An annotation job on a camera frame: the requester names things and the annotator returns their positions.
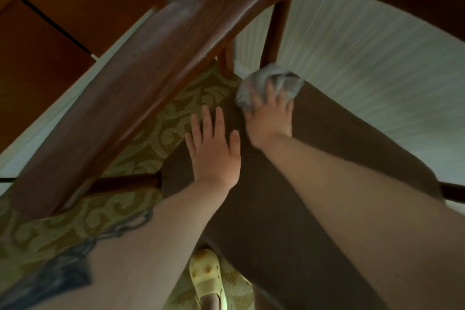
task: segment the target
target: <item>banister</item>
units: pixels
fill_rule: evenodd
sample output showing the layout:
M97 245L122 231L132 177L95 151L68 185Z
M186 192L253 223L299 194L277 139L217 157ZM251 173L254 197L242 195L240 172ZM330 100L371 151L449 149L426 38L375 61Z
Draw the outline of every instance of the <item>banister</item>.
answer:
M121 47L12 186L41 218L83 195L145 119L156 114L261 11L282 0L174 0ZM465 40L464 0L380 0Z

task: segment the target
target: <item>textured wall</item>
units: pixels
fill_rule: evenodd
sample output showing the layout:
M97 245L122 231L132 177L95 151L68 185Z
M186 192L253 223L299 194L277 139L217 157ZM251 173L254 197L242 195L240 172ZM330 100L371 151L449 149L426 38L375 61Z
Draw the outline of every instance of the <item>textured wall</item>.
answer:
M236 38L242 73L258 69L271 8ZM293 0L278 63L465 185L465 45L373 0Z

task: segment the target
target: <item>carpet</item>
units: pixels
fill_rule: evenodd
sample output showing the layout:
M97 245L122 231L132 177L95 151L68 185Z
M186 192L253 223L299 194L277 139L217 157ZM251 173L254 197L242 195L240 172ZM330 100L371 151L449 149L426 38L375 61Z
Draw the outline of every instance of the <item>carpet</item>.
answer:
M216 106L240 79L223 78L215 63L198 75L137 134L104 173L105 177L158 171L164 159L190 128L190 114L201 105ZM0 293L61 251L94 237L104 229L155 205L157 190L94 196L60 216L28 221L10 206L9 194L0 197ZM230 309L252 309L252 287L225 260L221 272ZM184 270L164 309L197 309L189 272Z

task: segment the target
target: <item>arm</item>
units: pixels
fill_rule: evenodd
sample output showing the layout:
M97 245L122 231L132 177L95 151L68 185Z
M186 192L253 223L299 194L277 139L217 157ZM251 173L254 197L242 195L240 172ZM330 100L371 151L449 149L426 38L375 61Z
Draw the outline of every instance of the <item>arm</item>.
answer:
M393 309L465 309L465 217L414 188L292 138L292 102L254 95L252 144L288 179Z
M214 136L208 108L204 135L192 116L186 142L195 182L160 202L144 227L98 243L89 254L93 283L41 303L38 309L161 309L181 275L205 225L221 206L240 172L240 138L225 139L217 108Z

